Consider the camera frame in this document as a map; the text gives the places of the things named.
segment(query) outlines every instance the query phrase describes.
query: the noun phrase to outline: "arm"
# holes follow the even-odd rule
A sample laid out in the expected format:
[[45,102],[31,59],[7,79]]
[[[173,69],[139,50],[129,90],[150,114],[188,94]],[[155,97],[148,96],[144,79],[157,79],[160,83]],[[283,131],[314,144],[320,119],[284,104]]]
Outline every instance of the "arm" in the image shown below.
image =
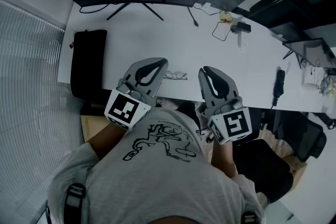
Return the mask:
[[88,143],[99,159],[103,159],[121,140],[126,130],[110,123],[98,134],[92,137]]
[[214,139],[211,165],[221,170],[229,178],[237,175],[237,169],[233,161],[232,143],[220,145]]

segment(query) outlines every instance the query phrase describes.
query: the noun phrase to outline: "eyeglasses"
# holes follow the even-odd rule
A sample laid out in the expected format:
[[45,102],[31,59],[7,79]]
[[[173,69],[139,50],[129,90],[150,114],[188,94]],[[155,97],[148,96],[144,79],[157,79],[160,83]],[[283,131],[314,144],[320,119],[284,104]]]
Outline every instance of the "eyeglasses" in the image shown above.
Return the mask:
[[187,80],[187,73],[177,71],[175,73],[167,71],[164,79]]

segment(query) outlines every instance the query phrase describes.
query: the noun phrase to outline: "gray t-shirt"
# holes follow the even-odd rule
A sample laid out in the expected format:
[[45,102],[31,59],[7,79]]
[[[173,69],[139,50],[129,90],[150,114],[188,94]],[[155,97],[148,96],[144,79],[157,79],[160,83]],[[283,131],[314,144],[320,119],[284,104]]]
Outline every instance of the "gray t-shirt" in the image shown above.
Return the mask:
[[89,143],[74,151],[48,192],[59,223],[66,191],[83,168],[89,169],[89,223],[149,223],[180,216],[231,224],[240,223],[246,211],[265,221],[253,182],[243,175],[230,179],[209,164],[195,123],[177,111],[152,109],[101,161]]

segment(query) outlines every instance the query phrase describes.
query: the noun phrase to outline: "white desk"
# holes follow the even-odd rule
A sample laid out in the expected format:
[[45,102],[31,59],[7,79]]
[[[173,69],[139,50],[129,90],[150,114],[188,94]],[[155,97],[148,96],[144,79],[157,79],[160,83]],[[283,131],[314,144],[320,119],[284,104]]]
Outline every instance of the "white desk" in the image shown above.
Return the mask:
[[[242,52],[238,48],[237,35],[230,33],[225,42],[211,35],[219,15],[208,16],[201,10],[191,8],[200,26],[197,28],[186,7],[150,6],[164,18],[163,22],[141,4],[129,5],[109,21],[106,18],[118,5],[110,5],[93,14],[81,14],[79,6],[74,4],[61,50],[58,81],[70,83],[73,49],[69,45],[74,40],[74,34],[86,29],[105,29],[108,31],[103,63],[105,89],[115,88],[134,62],[164,57],[169,61],[170,71],[186,72],[188,80],[164,79],[157,96],[203,101],[198,70],[203,66],[212,66],[234,79],[245,106],[270,108],[277,67],[286,71],[288,62],[291,62],[285,78],[285,93],[276,108],[332,112],[333,99],[301,88],[304,70],[300,70],[295,54],[283,60],[288,49],[266,27],[243,19],[251,24],[251,33],[248,47]],[[216,34],[224,38],[228,29],[225,24],[220,24]]]

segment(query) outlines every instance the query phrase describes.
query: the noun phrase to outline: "black case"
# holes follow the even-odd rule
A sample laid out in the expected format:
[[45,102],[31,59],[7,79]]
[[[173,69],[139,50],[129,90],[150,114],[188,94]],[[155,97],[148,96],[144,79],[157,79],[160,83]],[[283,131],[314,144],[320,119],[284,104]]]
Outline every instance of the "black case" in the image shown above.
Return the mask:
[[71,90],[75,97],[107,104],[111,91],[102,88],[106,30],[77,32],[71,65]]

